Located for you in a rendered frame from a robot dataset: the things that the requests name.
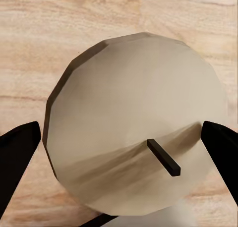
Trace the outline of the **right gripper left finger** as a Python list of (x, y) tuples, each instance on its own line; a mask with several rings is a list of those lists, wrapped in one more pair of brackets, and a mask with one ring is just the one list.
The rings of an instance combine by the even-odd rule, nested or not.
[(0, 136), (0, 219), (41, 139), (37, 121)]

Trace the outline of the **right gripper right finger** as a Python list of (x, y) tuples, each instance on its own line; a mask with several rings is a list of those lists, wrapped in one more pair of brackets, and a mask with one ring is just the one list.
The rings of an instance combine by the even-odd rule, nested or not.
[(224, 125), (205, 121), (201, 140), (238, 205), (238, 133)]

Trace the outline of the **pillar candle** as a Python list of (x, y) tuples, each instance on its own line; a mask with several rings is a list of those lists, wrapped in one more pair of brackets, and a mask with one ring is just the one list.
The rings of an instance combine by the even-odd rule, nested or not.
[(184, 41), (141, 32), (72, 60), (47, 99), (42, 142), (82, 205), (144, 216), (176, 204), (214, 167), (205, 121), (228, 127), (214, 67)]

